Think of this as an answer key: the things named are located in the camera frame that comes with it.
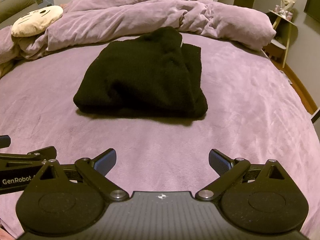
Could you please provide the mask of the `black knit sweater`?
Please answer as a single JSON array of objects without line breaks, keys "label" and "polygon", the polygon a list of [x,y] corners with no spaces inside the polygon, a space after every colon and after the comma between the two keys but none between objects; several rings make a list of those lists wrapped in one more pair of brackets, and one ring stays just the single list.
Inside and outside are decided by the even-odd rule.
[{"label": "black knit sweater", "polygon": [[201,48],[172,27],[109,43],[88,67],[73,101],[87,114],[198,119]]}]

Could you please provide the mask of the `purple fleece bed sheet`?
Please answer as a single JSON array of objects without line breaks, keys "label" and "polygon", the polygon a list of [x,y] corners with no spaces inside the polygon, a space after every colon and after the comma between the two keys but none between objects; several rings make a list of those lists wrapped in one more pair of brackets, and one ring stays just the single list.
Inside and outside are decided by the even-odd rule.
[{"label": "purple fleece bed sheet", "polygon": [[54,146],[62,164],[117,153],[109,180],[127,192],[196,192],[217,178],[215,148],[254,164],[276,159],[309,203],[302,233],[319,239],[319,139],[299,96],[262,53],[227,41],[184,34],[201,48],[201,120],[117,119],[84,115],[73,102],[103,44],[21,61],[1,79],[1,134],[8,153]]}]

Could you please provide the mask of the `cream cat face pillow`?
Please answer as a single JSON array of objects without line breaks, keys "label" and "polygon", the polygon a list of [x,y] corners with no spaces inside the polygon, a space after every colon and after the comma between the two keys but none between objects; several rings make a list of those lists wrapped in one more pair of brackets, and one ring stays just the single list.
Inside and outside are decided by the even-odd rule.
[{"label": "cream cat face pillow", "polygon": [[13,37],[31,37],[44,32],[63,15],[63,8],[52,5],[27,13],[14,22],[11,28]]}]

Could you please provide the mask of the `olive green headboard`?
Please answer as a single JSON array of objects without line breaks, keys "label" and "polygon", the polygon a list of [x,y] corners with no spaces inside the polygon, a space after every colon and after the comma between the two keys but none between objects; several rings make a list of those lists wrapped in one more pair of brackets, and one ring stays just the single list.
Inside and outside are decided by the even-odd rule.
[{"label": "olive green headboard", "polygon": [[13,25],[17,19],[37,8],[36,0],[2,0],[0,28]]}]

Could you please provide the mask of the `purple crumpled duvet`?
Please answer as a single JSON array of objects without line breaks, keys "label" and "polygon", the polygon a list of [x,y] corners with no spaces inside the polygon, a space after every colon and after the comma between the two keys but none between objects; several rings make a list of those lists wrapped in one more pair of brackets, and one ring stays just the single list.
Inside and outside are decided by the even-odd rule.
[{"label": "purple crumpled duvet", "polygon": [[253,50],[268,45],[276,34],[263,12],[210,0],[72,0],[41,35],[15,38],[11,27],[3,28],[1,66],[161,27],[238,41]]}]

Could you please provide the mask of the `small side table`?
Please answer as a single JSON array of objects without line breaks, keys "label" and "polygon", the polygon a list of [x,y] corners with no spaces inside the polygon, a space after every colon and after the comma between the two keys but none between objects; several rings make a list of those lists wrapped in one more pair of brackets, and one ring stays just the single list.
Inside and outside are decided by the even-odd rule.
[{"label": "small side table", "polygon": [[284,69],[292,40],[292,30],[296,29],[297,26],[291,20],[273,10],[269,10],[267,15],[272,21],[272,27],[276,31],[276,35],[271,43],[264,47],[264,52],[270,59],[281,62]]}]

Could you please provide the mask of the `white bouquet decoration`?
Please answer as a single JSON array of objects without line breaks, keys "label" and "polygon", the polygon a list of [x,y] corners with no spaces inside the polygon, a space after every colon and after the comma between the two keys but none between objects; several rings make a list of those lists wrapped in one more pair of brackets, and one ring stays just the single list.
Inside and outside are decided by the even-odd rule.
[{"label": "white bouquet decoration", "polygon": [[280,0],[280,5],[276,5],[274,12],[286,20],[291,20],[293,13],[291,12],[297,0]]}]

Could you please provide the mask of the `wall mounted dark television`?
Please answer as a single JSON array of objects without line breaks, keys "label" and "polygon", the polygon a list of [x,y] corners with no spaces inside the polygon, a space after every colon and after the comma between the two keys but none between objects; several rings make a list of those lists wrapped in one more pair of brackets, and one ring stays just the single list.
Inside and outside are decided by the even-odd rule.
[{"label": "wall mounted dark television", "polygon": [[307,0],[304,12],[316,20],[320,21],[320,0]]}]

